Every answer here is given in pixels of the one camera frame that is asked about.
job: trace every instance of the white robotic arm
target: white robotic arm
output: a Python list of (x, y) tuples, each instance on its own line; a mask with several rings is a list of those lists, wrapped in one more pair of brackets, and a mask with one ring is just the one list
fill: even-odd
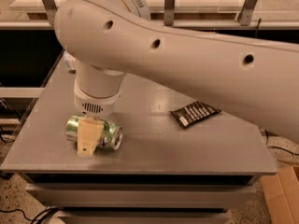
[[(296, 45), (159, 26), (149, 21), (144, 0), (68, 0), (56, 14), (55, 32), (89, 67), (84, 82), (82, 73), (76, 78), (87, 99), (117, 97), (124, 74), (132, 73), (299, 142)], [(120, 78), (115, 88), (104, 80), (94, 85), (113, 92), (84, 88), (93, 86), (95, 70), (109, 69), (118, 71), (111, 71)]]

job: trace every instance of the screw hole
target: screw hole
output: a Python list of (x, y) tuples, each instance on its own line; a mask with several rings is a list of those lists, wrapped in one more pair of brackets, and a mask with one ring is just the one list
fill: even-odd
[(151, 49), (157, 49), (160, 47), (161, 41), (160, 39), (155, 40), (153, 43), (151, 43), (150, 48)]
[(112, 28), (112, 26), (113, 26), (113, 21), (108, 21), (104, 25), (104, 30), (108, 31)]
[(254, 61), (254, 57), (253, 55), (247, 55), (244, 60), (243, 60), (243, 64), (250, 64), (250, 63), (253, 63)]

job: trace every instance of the brown box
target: brown box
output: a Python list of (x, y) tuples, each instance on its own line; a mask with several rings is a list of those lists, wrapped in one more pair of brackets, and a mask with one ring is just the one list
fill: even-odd
[(299, 223), (299, 167), (279, 169), (276, 175), (263, 176), (261, 183), (273, 224)]

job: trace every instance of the can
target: can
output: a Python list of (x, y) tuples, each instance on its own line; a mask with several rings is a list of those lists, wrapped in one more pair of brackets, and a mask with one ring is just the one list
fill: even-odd
[[(83, 115), (74, 115), (68, 120), (64, 129), (64, 135), (68, 141), (78, 141), (78, 122), (84, 117)], [(102, 119), (99, 119), (98, 122), (103, 124), (103, 130), (97, 146), (104, 150), (117, 150), (122, 141), (121, 126)]]

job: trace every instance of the gray tabletop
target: gray tabletop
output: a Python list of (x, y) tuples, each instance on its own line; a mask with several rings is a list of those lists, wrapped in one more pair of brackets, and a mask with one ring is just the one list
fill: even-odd
[(169, 114), (193, 99), (141, 77), (128, 75), (115, 112), (107, 118), (123, 127), (119, 150), (77, 154), (64, 126), (78, 111), (75, 75), (60, 62), (2, 166), (19, 173), (255, 175), (276, 165), (259, 129), (222, 112), (184, 130)]

